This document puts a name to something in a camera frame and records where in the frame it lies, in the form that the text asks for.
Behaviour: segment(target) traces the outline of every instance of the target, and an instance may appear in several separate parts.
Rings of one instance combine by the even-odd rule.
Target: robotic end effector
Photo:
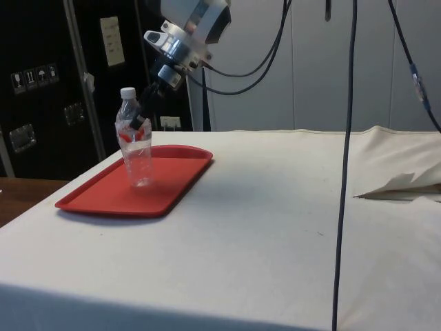
[[[207,45],[218,43],[231,23],[230,0],[145,1],[150,10],[169,21],[162,25],[162,32],[147,31],[144,35],[161,56],[151,70],[155,82],[143,95],[142,112],[131,123],[136,130],[147,118],[148,108],[162,103],[166,89],[178,90],[188,72],[211,60]]]

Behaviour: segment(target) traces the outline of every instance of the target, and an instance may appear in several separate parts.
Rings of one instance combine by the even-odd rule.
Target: plastic tray
[[[213,154],[190,146],[152,148],[153,181],[132,188],[123,159],[91,178],[55,206],[71,212],[137,217],[167,214],[212,163]]]

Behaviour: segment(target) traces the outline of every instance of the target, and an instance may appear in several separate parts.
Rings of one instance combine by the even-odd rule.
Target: white wall
[[[413,60],[440,113],[441,1],[394,0]],[[212,47],[212,65],[242,73],[255,68],[270,48],[280,23],[282,0],[235,0],[233,23]],[[273,68],[254,90],[237,96],[209,94],[213,130],[309,128],[342,130],[347,108],[351,0],[333,1],[325,22],[325,0],[293,0]],[[207,75],[209,86],[236,90],[256,77]],[[381,125],[432,130],[416,98],[409,68],[386,0],[359,0],[354,79],[355,130]],[[198,88],[190,86],[190,94]],[[192,100],[193,113],[201,103]]]

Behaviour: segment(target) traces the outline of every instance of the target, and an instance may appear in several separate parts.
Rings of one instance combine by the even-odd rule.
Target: black wire
[[[291,3],[292,3],[292,0],[289,0],[289,1],[288,1],[288,4],[287,4],[286,7],[285,7],[286,0],[284,1],[284,8],[286,8],[286,11],[284,11],[284,12],[288,12],[289,7],[291,6]],[[278,35],[277,45],[276,45],[276,48],[275,48],[274,51],[273,51],[273,54],[272,54],[272,56],[271,56],[271,59],[269,60],[269,63],[268,63],[268,65],[267,65],[267,67],[265,68],[265,71],[261,74],[261,76],[260,76],[260,77],[259,77],[254,83],[252,83],[252,84],[251,84],[250,86],[248,86],[247,88],[243,88],[242,90],[235,91],[235,92],[223,92],[223,91],[218,91],[218,90],[215,90],[215,89],[213,89],[213,88],[209,88],[209,87],[207,87],[207,91],[210,91],[210,92],[215,93],[215,94],[232,96],[232,95],[239,95],[239,94],[242,94],[242,93],[248,92],[249,90],[251,90],[252,88],[254,88],[255,86],[257,86],[257,85],[258,85],[258,84],[259,84],[259,83],[260,83],[260,82],[266,77],[267,73],[269,72],[269,69],[271,69],[271,66],[272,66],[272,64],[273,64],[273,62],[274,62],[274,59],[276,58],[277,51],[278,51],[278,48],[279,48],[279,46],[280,46],[280,40],[282,39],[283,28],[285,27],[286,18],[287,18],[287,15],[283,15],[283,23],[282,23],[281,33]],[[197,86],[203,87],[203,85],[202,85],[197,79],[195,79],[195,78],[192,77],[191,75],[188,75],[188,77],[189,77],[189,79],[190,79],[191,81],[193,81]]]
[[[342,187],[340,192],[340,212],[338,215],[337,249],[336,249],[336,273],[334,278],[334,300],[332,303],[332,331],[337,331],[338,315],[338,289],[340,285],[340,264],[342,255],[343,221],[345,219],[346,187],[347,187],[347,168],[349,162],[349,143],[352,130],[352,106],[353,106],[353,57],[355,53],[358,2],[352,1],[352,31],[351,45],[349,46],[349,91],[347,97],[347,120],[345,149],[343,152]]]
[[[331,0],[326,0],[326,10],[325,10],[325,21],[329,22],[331,20]]]
[[[287,6],[287,2],[286,2],[286,0],[284,0],[284,2],[283,2],[283,12],[282,12],[282,21],[280,22],[280,27],[279,27],[279,29],[278,29],[278,32],[277,32],[276,38],[274,39],[274,42],[273,42],[273,44],[272,44],[272,46],[271,46],[271,49],[269,50],[267,56],[266,56],[266,57],[263,59],[263,61],[257,66],[256,69],[254,69],[254,70],[248,72],[247,74],[227,74],[227,73],[225,73],[225,72],[222,72],[222,71],[220,71],[220,70],[218,70],[218,69],[212,67],[212,66],[211,66],[210,64],[208,64],[208,63],[206,63],[204,66],[205,66],[207,69],[210,69],[212,72],[215,72],[215,73],[217,73],[217,74],[221,74],[222,76],[225,76],[225,77],[244,78],[244,77],[251,76],[252,74],[255,74],[256,72],[258,72],[258,71],[264,66],[265,63],[267,63],[269,57],[271,56],[271,54],[272,54],[273,51],[274,51],[274,48],[276,48],[276,46],[277,46],[277,42],[278,42],[278,36],[279,36],[281,33],[283,33],[283,22],[284,22],[285,17],[286,17],[287,15],[288,15],[288,6]]]
[[[395,7],[393,6],[392,0],[388,0],[388,3],[389,3],[389,7],[391,8],[393,21],[395,22],[395,27],[397,28],[398,31],[398,36],[400,36],[401,45],[404,49],[404,53],[406,53],[407,61],[411,66],[412,75],[416,74],[417,79],[420,79],[416,65],[412,61],[411,53],[409,52],[409,49],[407,47],[406,39],[404,38],[404,35],[402,33],[400,21],[398,20],[397,12],[395,10]],[[429,118],[432,121],[433,126],[435,126],[436,130],[438,130],[438,132],[441,133],[441,126],[440,124],[438,124],[438,122],[435,119],[435,116],[432,113],[432,107],[430,105],[429,98],[427,96],[426,89],[422,81],[420,81],[420,86],[418,87],[418,94],[422,95],[422,104],[425,110],[427,111],[427,114],[429,115]]]
[[[387,0],[387,1],[389,2],[389,7],[391,8],[391,12],[392,12],[392,16],[393,16],[393,21],[395,22],[395,26],[397,28],[398,36],[400,37],[402,47],[404,48],[404,53],[406,53],[407,61],[409,62],[409,64],[412,64],[413,61],[412,61],[411,53],[409,52],[406,40],[404,39],[404,35],[402,33],[402,30],[401,30],[400,21],[398,20],[397,12],[395,10],[395,7],[393,6],[392,0]]]

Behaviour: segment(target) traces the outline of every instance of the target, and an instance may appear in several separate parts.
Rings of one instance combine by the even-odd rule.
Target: wall outlet
[[[161,126],[164,129],[180,129],[181,119],[179,117],[161,116]]]

